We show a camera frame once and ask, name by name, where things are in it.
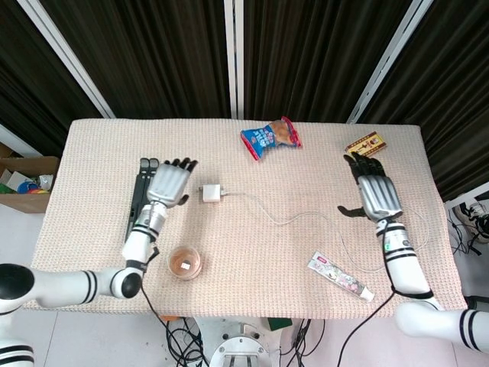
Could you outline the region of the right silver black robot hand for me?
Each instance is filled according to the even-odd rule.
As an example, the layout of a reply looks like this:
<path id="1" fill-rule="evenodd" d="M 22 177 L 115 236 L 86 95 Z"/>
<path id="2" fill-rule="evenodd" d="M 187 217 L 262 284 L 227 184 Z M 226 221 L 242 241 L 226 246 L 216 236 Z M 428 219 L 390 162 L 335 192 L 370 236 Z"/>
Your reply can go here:
<path id="1" fill-rule="evenodd" d="M 358 186 L 362 206 L 357 209 L 337 206 L 342 215 L 350 218 L 366 217 L 370 221 L 380 222 L 396 219 L 403 214 L 396 188 L 379 160 L 356 152 L 344 154 L 343 158 Z"/>

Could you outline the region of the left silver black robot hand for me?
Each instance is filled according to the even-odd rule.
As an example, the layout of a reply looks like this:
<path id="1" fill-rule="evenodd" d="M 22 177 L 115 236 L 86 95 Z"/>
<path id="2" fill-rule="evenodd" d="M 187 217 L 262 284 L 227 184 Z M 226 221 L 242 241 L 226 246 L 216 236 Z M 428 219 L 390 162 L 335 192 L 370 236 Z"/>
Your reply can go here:
<path id="1" fill-rule="evenodd" d="M 148 200 L 162 203 L 168 209 L 184 205 L 189 199 L 184 190 L 197 164 L 197 160 L 190 158 L 175 158 L 173 161 L 163 162 L 148 187 Z"/>

